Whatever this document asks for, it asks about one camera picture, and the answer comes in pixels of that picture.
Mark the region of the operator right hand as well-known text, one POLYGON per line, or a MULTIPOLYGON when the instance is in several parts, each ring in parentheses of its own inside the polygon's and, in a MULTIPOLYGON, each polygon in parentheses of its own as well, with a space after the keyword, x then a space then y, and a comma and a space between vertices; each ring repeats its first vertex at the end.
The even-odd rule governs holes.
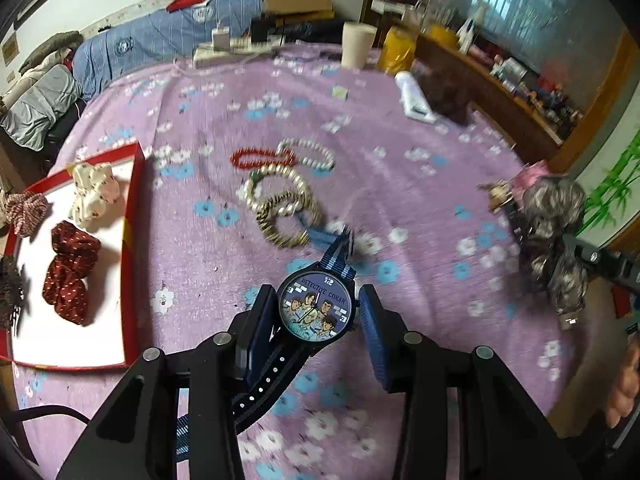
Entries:
POLYGON ((605 405, 605 421, 610 428, 634 410, 634 400, 639 394, 639 337, 628 344, 626 356, 616 376, 605 405))

